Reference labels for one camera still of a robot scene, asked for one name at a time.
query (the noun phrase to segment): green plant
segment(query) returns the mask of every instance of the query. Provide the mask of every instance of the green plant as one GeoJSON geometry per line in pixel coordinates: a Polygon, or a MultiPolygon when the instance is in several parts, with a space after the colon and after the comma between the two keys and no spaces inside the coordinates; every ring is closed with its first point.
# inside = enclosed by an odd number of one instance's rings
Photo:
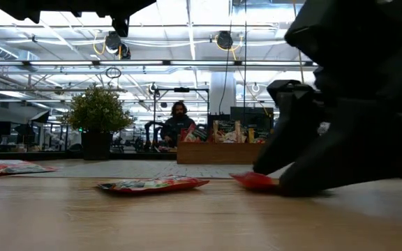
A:
{"type": "Polygon", "coordinates": [[[129,111],[123,111],[119,94],[113,89],[90,86],[73,97],[70,111],[62,119],[73,129],[87,132],[116,132],[133,123],[129,111]]]}

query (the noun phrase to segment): potted plant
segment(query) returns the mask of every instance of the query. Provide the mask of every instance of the potted plant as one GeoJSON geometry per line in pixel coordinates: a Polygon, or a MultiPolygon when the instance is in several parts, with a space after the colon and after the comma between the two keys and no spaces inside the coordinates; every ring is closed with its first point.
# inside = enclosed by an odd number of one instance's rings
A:
{"type": "Polygon", "coordinates": [[[83,158],[107,160],[110,157],[112,133],[133,123],[129,111],[122,109],[119,94],[109,87],[90,86],[73,97],[69,112],[62,121],[74,130],[82,129],[83,158]]]}

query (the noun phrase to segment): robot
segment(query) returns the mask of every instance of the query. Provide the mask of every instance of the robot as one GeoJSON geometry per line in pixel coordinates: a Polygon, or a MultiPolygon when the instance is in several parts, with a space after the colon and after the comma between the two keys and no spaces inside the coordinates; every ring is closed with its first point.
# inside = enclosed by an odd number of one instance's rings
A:
{"type": "Polygon", "coordinates": [[[307,0],[285,40],[320,66],[319,91],[267,87],[281,115],[254,172],[292,163],[279,179],[286,196],[402,178],[402,1],[307,0]]]}

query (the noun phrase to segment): table surface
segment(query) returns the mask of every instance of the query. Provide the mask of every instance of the table surface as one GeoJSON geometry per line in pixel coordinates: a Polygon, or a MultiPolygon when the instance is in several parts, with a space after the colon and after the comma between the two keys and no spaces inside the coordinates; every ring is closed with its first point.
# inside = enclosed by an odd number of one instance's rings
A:
{"type": "Polygon", "coordinates": [[[288,199],[213,180],[129,197],[91,178],[0,178],[0,250],[402,250],[402,181],[288,199]]]}

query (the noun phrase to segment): black planter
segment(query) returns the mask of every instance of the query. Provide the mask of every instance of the black planter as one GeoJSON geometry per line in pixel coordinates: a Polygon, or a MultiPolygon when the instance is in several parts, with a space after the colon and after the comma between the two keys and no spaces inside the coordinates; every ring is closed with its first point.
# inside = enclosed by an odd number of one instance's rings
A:
{"type": "Polygon", "coordinates": [[[112,134],[110,133],[82,133],[83,159],[108,160],[110,158],[112,134]]]}

